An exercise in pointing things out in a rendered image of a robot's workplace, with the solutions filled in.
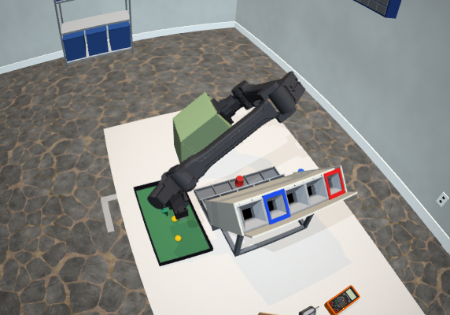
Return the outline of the red plug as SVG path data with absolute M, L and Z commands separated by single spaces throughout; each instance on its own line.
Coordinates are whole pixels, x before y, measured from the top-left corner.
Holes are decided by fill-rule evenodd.
M 236 177 L 236 180 L 235 180 L 235 186 L 236 187 L 242 187 L 242 185 L 244 184 L 244 178 L 243 178 L 243 176 L 237 176 Z

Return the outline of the blue rectangular band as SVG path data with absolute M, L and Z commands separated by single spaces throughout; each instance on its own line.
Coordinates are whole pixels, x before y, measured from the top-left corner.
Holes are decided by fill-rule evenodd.
M 269 211 L 269 208 L 268 208 L 267 199 L 275 197 L 276 195 L 280 195 L 280 194 L 282 194 L 282 196 L 283 196 L 287 214 L 282 215 L 280 217 L 277 217 L 275 219 L 271 219 L 271 214 L 270 214 L 270 211 Z M 266 212 L 267 212 L 267 218 L 268 218 L 269 224 L 274 224 L 274 223 L 276 223 L 278 221 L 282 221 L 282 220 L 284 220 L 284 219 L 286 219 L 288 217 L 291 217 L 290 216 L 290 210 L 289 210 L 288 202 L 287 202 L 287 199 L 286 199 L 286 193 L 285 193 L 284 189 L 272 192 L 272 193 L 270 193 L 268 195 L 264 195 L 263 196 L 263 200 L 264 200 L 264 205 L 265 205 L 265 209 L 266 209 Z

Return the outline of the orange digital multimeter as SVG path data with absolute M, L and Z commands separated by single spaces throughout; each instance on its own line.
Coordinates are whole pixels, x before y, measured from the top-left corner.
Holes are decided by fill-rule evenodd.
M 360 298 L 355 288 L 350 285 L 339 294 L 335 295 L 332 299 L 327 301 L 324 306 L 330 315 L 338 315 L 344 309 L 352 305 L 356 300 Z

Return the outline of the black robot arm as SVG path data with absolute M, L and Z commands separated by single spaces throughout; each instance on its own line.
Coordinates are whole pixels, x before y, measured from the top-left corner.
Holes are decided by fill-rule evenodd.
M 219 102 L 213 98 L 211 102 L 217 113 L 229 124 L 234 123 L 231 118 L 240 108 L 244 107 L 246 110 L 255 108 L 207 145 L 206 148 L 163 173 L 160 182 L 147 198 L 150 205 L 162 209 L 163 204 L 165 204 L 166 207 L 170 206 L 173 209 L 176 220 L 185 219 L 189 215 L 183 201 L 183 192 L 192 191 L 197 186 L 196 183 L 199 182 L 199 179 L 219 159 L 268 121 L 276 118 L 279 123 L 282 123 L 294 114 L 297 110 L 295 105 L 304 91 L 305 88 L 298 81 L 294 72 L 291 71 L 279 80 L 266 83 L 249 84 L 247 81 L 242 81 L 231 90 L 234 96 L 229 95 Z M 273 102 L 278 112 L 267 100 L 268 98 Z

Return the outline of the red square funnel band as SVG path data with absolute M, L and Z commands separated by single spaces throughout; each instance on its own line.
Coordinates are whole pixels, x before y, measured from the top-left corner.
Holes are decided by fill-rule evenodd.
M 342 191 L 339 191 L 339 192 L 331 195 L 330 194 L 330 188 L 329 188 L 328 180 L 327 180 L 327 176 L 333 175 L 333 174 L 335 174 L 337 172 L 338 172 L 339 177 L 340 177 Z M 342 176 L 341 176 L 340 168 L 332 170 L 332 171 L 327 172 L 327 173 L 324 173 L 323 175 L 324 175 L 324 179 L 325 179 L 325 182 L 326 182 L 326 189 L 327 189 L 327 193 L 328 193 L 328 196 L 329 196 L 329 200 L 331 200 L 332 198 L 336 198 L 337 196 L 342 195 L 342 194 L 345 193 L 345 188 L 344 188 L 344 184 L 343 184 L 343 179 L 342 179 Z

